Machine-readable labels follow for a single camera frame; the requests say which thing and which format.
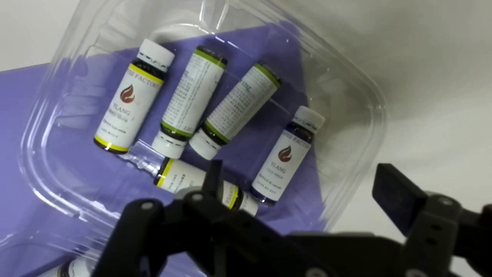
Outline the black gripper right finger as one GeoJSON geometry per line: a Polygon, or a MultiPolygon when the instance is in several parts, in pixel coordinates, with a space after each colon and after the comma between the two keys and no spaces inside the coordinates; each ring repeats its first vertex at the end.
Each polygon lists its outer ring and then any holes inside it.
{"type": "Polygon", "coordinates": [[[402,277],[459,277],[461,258],[481,277],[492,277],[492,205],[479,213],[458,201],[425,193],[392,164],[378,164],[372,197],[405,237],[396,273],[402,277]]]}

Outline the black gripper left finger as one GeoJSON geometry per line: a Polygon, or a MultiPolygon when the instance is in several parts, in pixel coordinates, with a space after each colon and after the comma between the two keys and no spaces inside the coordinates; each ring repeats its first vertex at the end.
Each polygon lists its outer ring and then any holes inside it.
{"type": "Polygon", "coordinates": [[[187,254],[210,277],[285,277],[264,241],[278,236],[245,213],[221,204],[222,167],[212,162],[201,190],[162,205],[129,204],[115,225],[93,277],[158,277],[169,258],[187,254]]]}

